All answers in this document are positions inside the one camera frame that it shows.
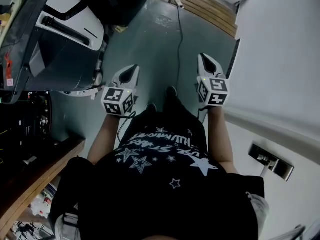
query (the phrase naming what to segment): cable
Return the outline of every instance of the cable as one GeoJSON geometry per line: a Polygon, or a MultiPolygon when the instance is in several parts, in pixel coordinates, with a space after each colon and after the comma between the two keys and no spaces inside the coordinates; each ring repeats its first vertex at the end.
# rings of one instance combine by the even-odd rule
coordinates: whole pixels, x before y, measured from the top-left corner
{"type": "Polygon", "coordinates": [[[180,11],[179,11],[179,6],[176,5],[176,9],[178,10],[178,20],[179,20],[179,28],[180,28],[180,36],[181,36],[181,41],[178,46],[178,74],[177,74],[177,79],[176,79],[176,92],[178,92],[178,83],[179,83],[179,77],[180,77],[180,67],[181,67],[181,59],[180,59],[180,48],[181,44],[184,41],[184,33],[182,31],[182,26],[181,26],[181,20],[180,20],[180,11]]]}
{"type": "Polygon", "coordinates": [[[116,137],[118,138],[119,143],[121,142],[120,137],[119,137],[119,134],[120,134],[122,128],[125,126],[126,122],[127,122],[129,119],[135,118],[136,114],[137,114],[137,112],[136,112],[136,111],[133,111],[129,116],[124,116],[124,117],[122,117],[122,118],[125,119],[125,121],[124,121],[124,123],[121,125],[120,129],[118,130],[118,132],[117,132],[117,134],[116,134],[116,137]]]}

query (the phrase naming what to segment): black shoe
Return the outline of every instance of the black shoe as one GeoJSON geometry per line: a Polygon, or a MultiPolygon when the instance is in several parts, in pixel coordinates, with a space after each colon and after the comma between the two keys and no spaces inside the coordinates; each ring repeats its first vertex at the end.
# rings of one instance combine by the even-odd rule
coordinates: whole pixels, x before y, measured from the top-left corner
{"type": "Polygon", "coordinates": [[[176,98],[178,96],[177,90],[174,86],[169,86],[165,91],[166,98],[176,98]]]}
{"type": "Polygon", "coordinates": [[[157,112],[157,106],[154,103],[149,103],[148,105],[146,105],[145,110],[148,110],[150,112],[157,112]]]}

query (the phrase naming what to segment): qr-like marker cube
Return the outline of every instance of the qr-like marker cube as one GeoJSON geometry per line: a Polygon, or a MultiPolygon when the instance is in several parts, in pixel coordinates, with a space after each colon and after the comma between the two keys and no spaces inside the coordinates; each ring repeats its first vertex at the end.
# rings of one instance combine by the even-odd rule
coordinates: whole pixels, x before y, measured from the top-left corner
{"type": "Polygon", "coordinates": [[[229,97],[229,80],[213,77],[197,78],[198,93],[206,106],[222,107],[229,97]]]}
{"type": "Polygon", "coordinates": [[[101,103],[107,114],[123,117],[135,103],[133,90],[105,87],[101,103]]]}

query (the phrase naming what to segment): green floor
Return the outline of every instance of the green floor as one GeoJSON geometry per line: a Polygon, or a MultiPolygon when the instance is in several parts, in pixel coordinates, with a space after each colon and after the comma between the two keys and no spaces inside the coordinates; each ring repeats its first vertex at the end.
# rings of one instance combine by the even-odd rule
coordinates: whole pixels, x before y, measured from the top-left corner
{"type": "MultiPolygon", "coordinates": [[[[126,66],[140,66],[139,99],[134,107],[138,114],[148,102],[154,102],[161,111],[165,89],[177,85],[178,97],[190,112],[197,115],[199,102],[194,84],[197,81],[198,54],[213,57],[225,72],[229,67],[236,44],[233,38],[188,11],[180,10],[180,19],[184,39],[180,50],[179,79],[178,45],[181,36],[175,6],[148,0],[129,28],[121,34],[116,33],[109,43],[102,65],[104,82],[108,83],[118,70],[126,66]]],[[[63,140],[67,129],[84,136],[86,145],[82,156],[87,157],[106,116],[100,99],[101,93],[95,100],[52,93],[52,136],[63,140]]]]}

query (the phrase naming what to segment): sticker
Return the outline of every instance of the sticker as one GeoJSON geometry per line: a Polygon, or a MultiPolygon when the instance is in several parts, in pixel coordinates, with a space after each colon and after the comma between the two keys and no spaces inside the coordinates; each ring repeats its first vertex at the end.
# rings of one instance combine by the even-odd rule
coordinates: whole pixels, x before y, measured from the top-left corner
{"type": "Polygon", "coordinates": [[[6,80],[7,86],[14,86],[14,80],[12,78],[6,80]]]}

